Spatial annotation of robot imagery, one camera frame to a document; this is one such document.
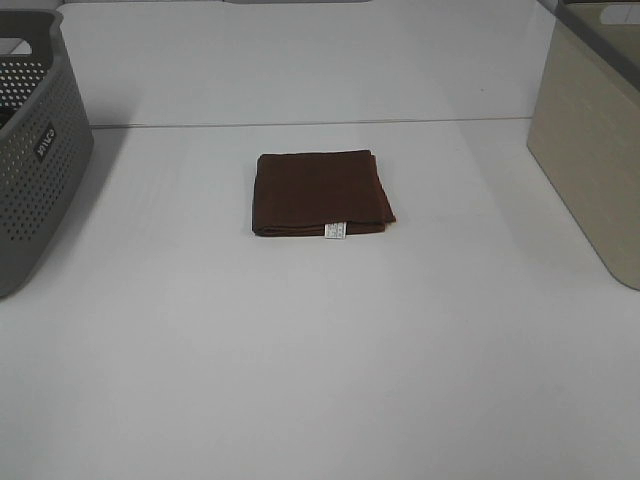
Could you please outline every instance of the gray plastic basket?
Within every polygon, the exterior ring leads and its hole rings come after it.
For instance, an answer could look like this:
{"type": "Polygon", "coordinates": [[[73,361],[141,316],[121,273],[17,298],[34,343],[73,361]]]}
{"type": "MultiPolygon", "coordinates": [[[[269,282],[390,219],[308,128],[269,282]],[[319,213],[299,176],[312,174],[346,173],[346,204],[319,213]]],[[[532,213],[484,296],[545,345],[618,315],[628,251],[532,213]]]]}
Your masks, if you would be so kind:
{"type": "Polygon", "coordinates": [[[55,11],[0,10],[0,37],[31,46],[0,56],[0,297],[29,277],[93,149],[61,22],[55,11]]]}

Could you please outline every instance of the white table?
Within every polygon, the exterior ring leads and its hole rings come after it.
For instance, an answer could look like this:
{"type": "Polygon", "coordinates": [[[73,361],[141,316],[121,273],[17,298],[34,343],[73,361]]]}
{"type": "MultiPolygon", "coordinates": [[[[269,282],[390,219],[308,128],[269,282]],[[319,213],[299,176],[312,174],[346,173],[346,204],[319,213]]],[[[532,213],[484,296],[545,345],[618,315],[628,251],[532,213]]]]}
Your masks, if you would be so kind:
{"type": "Polygon", "coordinates": [[[534,0],[61,12],[95,125],[530,117],[553,27],[534,0]]]}
{"type": "Polygon", "coordinates": [[[640,296],[527,126],[96,131],[0,306],[3,480],[636,478],[640,296]],[[253,236],[259,154],[364,147],[396,225],[253,236]]]}

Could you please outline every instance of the folded towel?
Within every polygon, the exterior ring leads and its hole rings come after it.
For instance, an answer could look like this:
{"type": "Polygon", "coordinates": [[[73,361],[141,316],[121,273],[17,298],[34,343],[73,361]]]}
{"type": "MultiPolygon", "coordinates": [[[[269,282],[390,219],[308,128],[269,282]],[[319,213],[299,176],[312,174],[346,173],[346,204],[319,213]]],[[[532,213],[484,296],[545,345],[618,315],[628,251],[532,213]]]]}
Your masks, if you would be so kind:
{"type": "Polygon", "coordinates": [[[265,237],[382,232],[395,222],[368,150],[262,155],[253,196],[253,232],[265,237]]]}

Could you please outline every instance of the basket text logo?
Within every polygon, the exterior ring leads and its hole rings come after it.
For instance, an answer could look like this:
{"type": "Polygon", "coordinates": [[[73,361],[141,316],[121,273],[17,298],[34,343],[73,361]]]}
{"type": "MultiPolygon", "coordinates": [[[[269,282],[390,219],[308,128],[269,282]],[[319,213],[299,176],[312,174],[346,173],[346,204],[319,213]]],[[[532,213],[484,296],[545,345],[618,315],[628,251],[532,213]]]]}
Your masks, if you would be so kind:
{"type": "Polygon", "coordinates": [[[53,124],[49,122],[49,125],[47,125],[47,128],[33,150],[36,157],[38,157],[38,160],[40,160],[40,163],[42,163],[44,158],[47,156],[47,153],[49,153],[49,150],[51,150],[51,146],[53,145],[53,142],[55,142],[57,136],[56,129],[53,128],[53,124]]]}

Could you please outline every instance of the white tag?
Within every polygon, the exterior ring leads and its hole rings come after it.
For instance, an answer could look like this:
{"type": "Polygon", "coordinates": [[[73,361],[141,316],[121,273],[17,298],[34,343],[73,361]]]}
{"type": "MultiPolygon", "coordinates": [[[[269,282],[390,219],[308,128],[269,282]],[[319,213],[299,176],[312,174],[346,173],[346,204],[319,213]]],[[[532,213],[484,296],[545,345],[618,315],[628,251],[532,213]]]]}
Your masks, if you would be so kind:
{"type": "Polygon", "coordinates": [[[324,238],[344,240],[347,237],[347,222],[328,223],[324,226],[324,238]]]}

